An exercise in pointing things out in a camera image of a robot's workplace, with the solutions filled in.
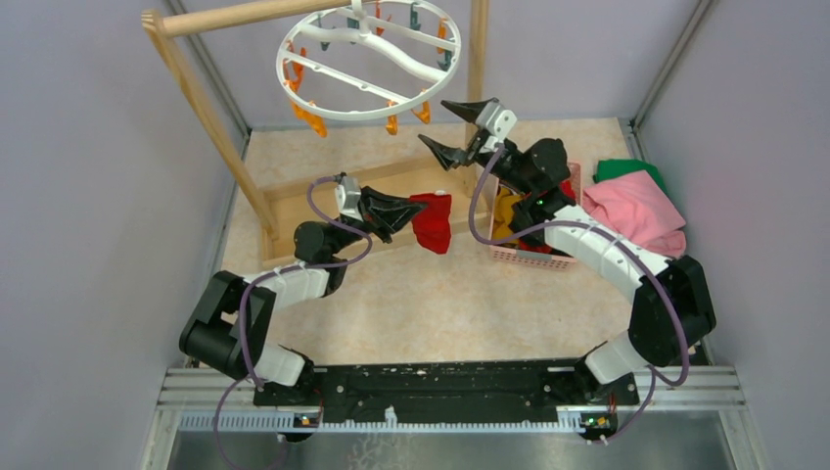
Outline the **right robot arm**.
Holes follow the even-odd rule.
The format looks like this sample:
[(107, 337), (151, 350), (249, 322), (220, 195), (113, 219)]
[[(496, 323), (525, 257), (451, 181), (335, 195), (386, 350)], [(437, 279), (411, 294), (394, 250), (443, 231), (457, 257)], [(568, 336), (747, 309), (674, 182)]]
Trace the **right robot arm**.
[(689, 347), (716, 326), (702, 265), (689, 256), (671, 259), (650, 252), (590, 216), (561, 189), (571, 175), (563, 141), (542, 138), (519, 149), (508, 137), (517, 118), (498, 99), (441, 104), (476, 129), (464, 148), (419, 137), (441, 167), (477, 164), (484, 175), (496, 176), (521, 197), (511, 221), (514, 239), (577, 259), (614, 285), (632, 306), (626, 331), (576, 362), (576, 395), (599, 403), (622, 376), (676, 359), (682, 369), (673, 384), (682, 384)]

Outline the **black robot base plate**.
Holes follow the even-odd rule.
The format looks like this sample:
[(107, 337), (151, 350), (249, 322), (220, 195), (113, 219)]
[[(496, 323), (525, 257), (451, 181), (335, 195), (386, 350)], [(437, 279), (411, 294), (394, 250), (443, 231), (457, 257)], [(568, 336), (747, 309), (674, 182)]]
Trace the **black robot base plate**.
[(574, 358), (317, 366), (254, 394), (256, 406), (321, 410), (326, 424), (379, 423), (387, 409), (402, 424), (545, 423), (564, 406), (639, 401), (632, 374), (598, 385)]

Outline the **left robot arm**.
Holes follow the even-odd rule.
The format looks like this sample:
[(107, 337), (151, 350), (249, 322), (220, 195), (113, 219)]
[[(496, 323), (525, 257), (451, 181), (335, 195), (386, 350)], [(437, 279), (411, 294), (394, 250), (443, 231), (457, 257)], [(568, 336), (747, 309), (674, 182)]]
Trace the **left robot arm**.
[(427, 208), (348, 179), (336, 188), (338, 214), (320, 214), (293, 235), (295, 261), (259, 274), (214, 273), (180, 333), (187, 356), (234, 380), (276, 386), (290, 404), (313, 393), (313, 362), (305, 354), (266, 343), (274, 314), (335, 293), (347, 268), (365, 258), (374, 241), (389, 243)]

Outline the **white round clip hanger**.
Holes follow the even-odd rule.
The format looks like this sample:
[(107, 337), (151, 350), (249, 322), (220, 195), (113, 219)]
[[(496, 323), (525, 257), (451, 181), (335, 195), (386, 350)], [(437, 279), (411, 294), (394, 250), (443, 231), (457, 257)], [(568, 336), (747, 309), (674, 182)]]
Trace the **white round clip hanger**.
[(429, 1), (352, 1), (298, 21), (280, 43), (276, 79), (296, 119), (320, 137), (330, 123), (433, 120), (431, 102), (460, 69), (457, 22)]

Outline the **red santa sock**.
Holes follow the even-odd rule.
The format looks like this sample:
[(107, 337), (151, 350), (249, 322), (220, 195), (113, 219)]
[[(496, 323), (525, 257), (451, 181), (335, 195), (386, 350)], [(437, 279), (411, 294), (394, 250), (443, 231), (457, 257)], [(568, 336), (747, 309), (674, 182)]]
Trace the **red santa sock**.
[(413, 203), (426, 205), (411, 221), (420, 247), (437, 255), (445, 255), (451, 242), (450, 214), (452, 197), (444, 192), (416, 194)]

